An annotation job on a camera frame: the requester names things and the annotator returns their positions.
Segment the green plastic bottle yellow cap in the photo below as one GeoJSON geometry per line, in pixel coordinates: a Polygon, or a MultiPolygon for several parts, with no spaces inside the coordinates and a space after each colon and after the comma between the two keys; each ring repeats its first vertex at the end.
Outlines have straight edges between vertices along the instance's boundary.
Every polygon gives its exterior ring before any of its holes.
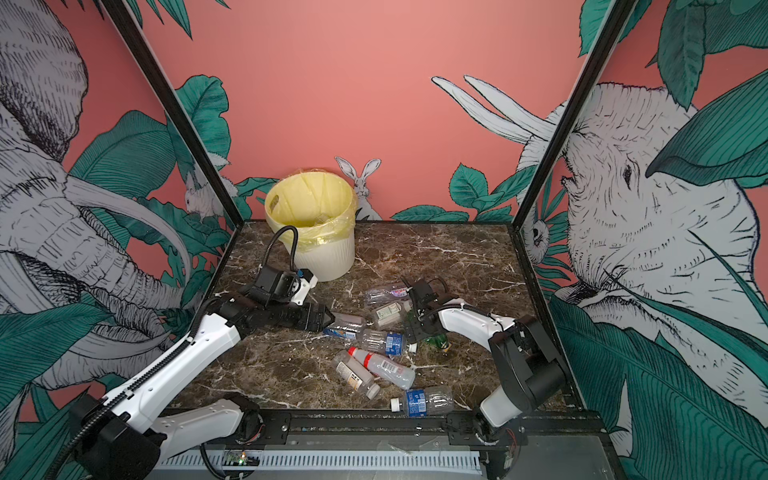
{"type": "Polygon", "coordinates": [[[425,342],[439,349],[442,352],[447,352],[451,347],[451,343],[448,340],[447,336],[443,334],[429,337],[425,340],[425,342]]]}

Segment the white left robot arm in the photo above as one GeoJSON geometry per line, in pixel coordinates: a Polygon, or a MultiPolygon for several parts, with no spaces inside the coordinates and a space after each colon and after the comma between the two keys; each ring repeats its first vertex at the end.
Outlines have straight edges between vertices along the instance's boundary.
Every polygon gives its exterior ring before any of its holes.
{"type": "Polygon", "coordinates": [[[264,306],[240,295],[209,299],[170,350],[101,399],[76,402],[71,438],[46,478],[57,478],[74,459],[94,479],[143,479],[159,462],[211,440],[232,437],[245,445],[258,440],[264,419],[243,394],[181,414],[163,412],[206,367],[251,334],[267,327],[320,332],[333,321],[322,304],[264,306]]]}

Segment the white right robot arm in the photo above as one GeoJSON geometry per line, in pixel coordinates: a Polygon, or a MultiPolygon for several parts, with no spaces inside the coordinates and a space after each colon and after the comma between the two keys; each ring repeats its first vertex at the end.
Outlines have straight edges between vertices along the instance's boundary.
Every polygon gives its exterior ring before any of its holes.
{"type": "Polygon", "coordinates": [[[543,324],[534,316],[504,317],[457,298],[442,305],[414,306],[404,320],[409,344],[455,333],[491,355],[500,386],[473,418],[478,441],[493,444],[504,428],[544,404],[566,385],[566,365],[543,324]]]}

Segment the clear bottle blue cap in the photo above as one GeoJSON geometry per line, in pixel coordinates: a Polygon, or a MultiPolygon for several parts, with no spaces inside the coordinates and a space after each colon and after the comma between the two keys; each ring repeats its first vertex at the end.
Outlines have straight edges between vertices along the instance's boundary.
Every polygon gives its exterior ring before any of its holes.
{"type": "Polygon", "coordinates": [[[366,321],[363,317],[338,312],[333,316],[334,321],[323,330],[325,335],[356,341],[366,329],[366,321]]]}

